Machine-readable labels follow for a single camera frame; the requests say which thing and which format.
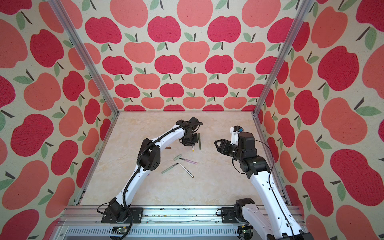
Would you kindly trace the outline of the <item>dark green pen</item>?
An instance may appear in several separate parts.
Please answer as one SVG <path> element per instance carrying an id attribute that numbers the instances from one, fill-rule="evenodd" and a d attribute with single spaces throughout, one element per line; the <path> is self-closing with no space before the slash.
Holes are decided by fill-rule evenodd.
<path id="1" fill-rule="evenodd" d="M 198 143 L 199 143 L 199 150 L 202 150 L 202 143 L 201 143 L 201 135 L 198 133 Z"/>

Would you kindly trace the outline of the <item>white brown-tipped pen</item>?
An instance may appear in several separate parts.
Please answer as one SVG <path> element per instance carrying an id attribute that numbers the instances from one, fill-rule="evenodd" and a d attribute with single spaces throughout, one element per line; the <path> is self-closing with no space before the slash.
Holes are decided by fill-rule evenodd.
<path id="1" fill-rule="evenodd" d="M 179 165 L 182 167 L 182 169 L 191 177 L 191 178 L 195 178 L 195 176 L 181 163 L 179 163 Z"/>

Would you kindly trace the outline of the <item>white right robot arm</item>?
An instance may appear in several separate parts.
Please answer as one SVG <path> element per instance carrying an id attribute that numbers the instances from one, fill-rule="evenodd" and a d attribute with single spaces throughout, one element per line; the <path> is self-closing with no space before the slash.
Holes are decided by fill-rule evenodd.
<path id="1" fill-rule="evenodd" d="M 251 199 L 240 199 L 234 205 L 237 221 L 250 224 L 263 240 L 312 240 L 312 234 L 303 231 L 280 195 L 272 176 L 272 168 L 257 153 L 254 135 L 243 129 L 232 130 L 231 135 L 230 140 L 216 140 L 216 149 L 222 155 L 239 162 L 267 212 L 266 215 L 260 213 Z"/>

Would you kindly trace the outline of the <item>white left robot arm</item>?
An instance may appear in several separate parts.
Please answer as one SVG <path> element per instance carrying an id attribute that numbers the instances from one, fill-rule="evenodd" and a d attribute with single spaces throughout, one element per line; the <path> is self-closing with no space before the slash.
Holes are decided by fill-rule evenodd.
<path id="1" fill-rule="evenodd" d="M 144 139 L 138 153 L 133 174 L 119 194 L 112 198 L 104 212 L 100 212 L 103 224 L 126 224 L 134 220 L 130 206 L 135 194 L 145 178 L 159 167 L 162 151 L 175 141 L 181 140 L 184 146 L 194 146 L 198 142 L 196 131 L 203 125 L 197 118 L 179 120 L 166 133 L 155 139 Z"/>

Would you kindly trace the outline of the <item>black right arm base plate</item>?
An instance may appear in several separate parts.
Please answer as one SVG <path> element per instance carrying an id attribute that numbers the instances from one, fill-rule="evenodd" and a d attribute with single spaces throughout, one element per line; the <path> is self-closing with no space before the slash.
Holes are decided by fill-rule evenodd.
<path id="1" fill-rule="evenodd" d="M 219 215 L 222 218 L 223 224 L 239 224 L 237 214 L 234 207 L 220 208 Z"/>

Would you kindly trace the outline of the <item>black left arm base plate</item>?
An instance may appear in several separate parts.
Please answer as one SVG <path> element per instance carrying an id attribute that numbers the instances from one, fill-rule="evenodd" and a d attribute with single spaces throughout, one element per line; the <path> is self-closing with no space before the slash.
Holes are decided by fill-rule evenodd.
<path id="1" fill-rule="evenodd" d="M 140 224 L 143 217 L 143 208 L 129 208 L 127 212 L 125 208 L 116 210 L 107 208 L 103 214 L 101 222 L 103 224 Z"/>

